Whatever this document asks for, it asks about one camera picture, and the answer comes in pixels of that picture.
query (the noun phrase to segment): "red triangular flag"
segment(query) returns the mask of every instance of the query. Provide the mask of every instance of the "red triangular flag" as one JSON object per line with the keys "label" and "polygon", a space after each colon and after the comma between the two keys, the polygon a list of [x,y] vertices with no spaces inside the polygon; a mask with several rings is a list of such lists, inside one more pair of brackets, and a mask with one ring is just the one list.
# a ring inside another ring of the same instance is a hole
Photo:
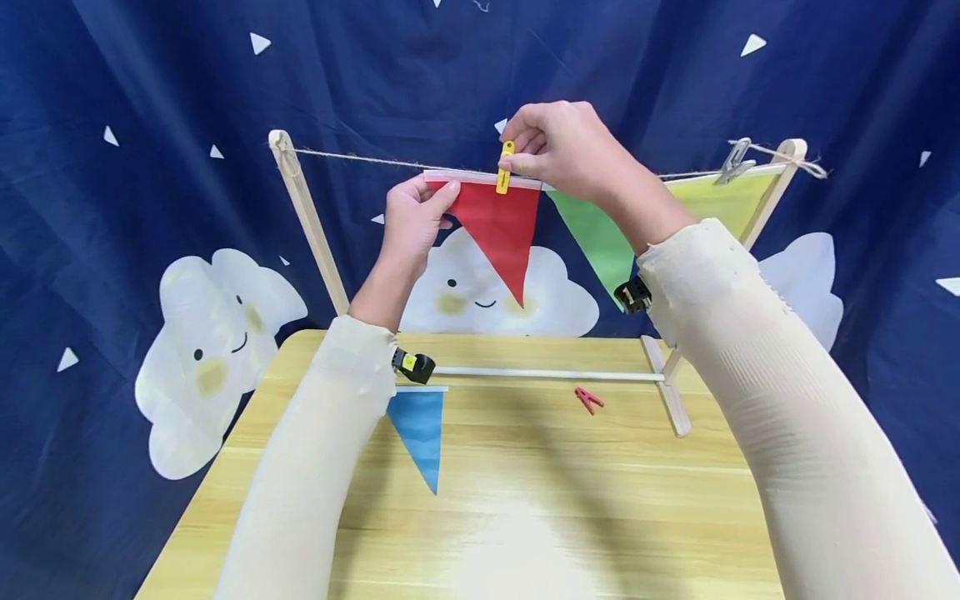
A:
{"label": "red triangular flag", "polygon": [[[428,183],[439,189],[445,181]],[[462,181],[460,196],[449,210],[490,260],[520,306],[539,199],[539,189],[510,186],[506,194],[497,194],[494,183]]]}

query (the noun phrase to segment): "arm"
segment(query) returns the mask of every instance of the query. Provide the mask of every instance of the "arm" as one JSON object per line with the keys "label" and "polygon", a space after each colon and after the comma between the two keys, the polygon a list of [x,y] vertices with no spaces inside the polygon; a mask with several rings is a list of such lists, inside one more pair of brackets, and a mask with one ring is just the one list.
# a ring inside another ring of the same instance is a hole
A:
{"label": "arm", "polygon": [[847,378],[714,220],[694,225],[589,105],[528,105],[502,162],[589,199],[640,254],[650,316],[696,368],[756,480],[787,598],[960,598],[946,548]]}
{"label": "arm", "polygon": [[360,453],[394,395],[394,332],[457,186],[422,178],[387,197],[380,258],[310,362],[260,458],[215,597],[326,598]]}

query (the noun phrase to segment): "wooden table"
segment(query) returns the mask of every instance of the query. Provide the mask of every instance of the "wooden table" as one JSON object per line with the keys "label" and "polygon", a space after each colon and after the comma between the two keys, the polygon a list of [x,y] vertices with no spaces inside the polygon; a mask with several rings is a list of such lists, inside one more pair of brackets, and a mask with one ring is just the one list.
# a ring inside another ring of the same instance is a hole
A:
{"label": "wooden table", "polygon": [[[322,338],[282,346],[137,598],[211,596],[260,452]],[[448,366],[649,369],[638,340],[400,342]],[[450,388],[440,493],[384,419],[353,478],[330,598],[782,597],[753,479],[692,369],[678,379],[685,440],[651,384],[584,383],[607,404],[591,417],[576,382],[435,383]]]}

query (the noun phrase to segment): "wooden frame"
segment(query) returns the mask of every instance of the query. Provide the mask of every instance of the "wooden frame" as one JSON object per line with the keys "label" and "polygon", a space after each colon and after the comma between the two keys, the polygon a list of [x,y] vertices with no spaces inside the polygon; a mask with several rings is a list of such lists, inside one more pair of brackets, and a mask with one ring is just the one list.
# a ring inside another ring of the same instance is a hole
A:
{"label": "wooden frame", "polygon": [[[306,235],[307,242],[310,244],[310,251],[317,261],[317,267],[320,269],[321,277],[326,286],[326,292],[330,295],[333,307],[338,316],[347,313],[349,308],[349,298],[344,290],[343,281],[340,279],[340,272],[337,270],[336,263],[333,260],[333,254],[330,246],[327,244],[324,227],[317,214],[317,207],[313,203],[310,195],[310,189],[306,183],[306,177],[297,158],[297,153],[293,145],[290,134],[282,130],[273,130],[268,138],[270,148],[274,153],[276,166],[283,177],[283,183],[287,187],[287,193],[293,202],[294,209],[300,219],[300,226]],[[806,157],[806,142],[801,139],[788,139],[783,141],[777,148],[777,152],[790,156],[784,158],[775,156],[772,164],[787,163],[783,171],[778,174],[770,186],[764,192],[763,197],[747,226],[746,231],[741,235],[740,242],[749,250],[756,239],[759,237],[763,227],[770,219],[780,198],[790,185],[793,177],[797,174],[797,163]],[[646,352],[647,359],[653,368],[650,373],[616,373],[616,372],[556,372],[556,371],[532,371],[532,370],[513,370],[513,369],[485,369],[479,372],[476,369],[461,367],[438,367],[437,374],[449,374],[460,376],[517,376],[517,377],[549,377],[549,378],[581,378],[581,379],[602,379],[602,380],[633,380],[653,382],[660,389],[660,399],[666,409],[667,416],[670,418],[670,425],[673,427],[677,437],[682,438],[690,432],[690,417],[686,412],[684,403],[680,398],[680,393],[674,384],[677,372],[683,364],[683,355],[678,348],[674,348],[666,357],[660,349],[660,343],[650,336],[641,336],[640,342]]]}

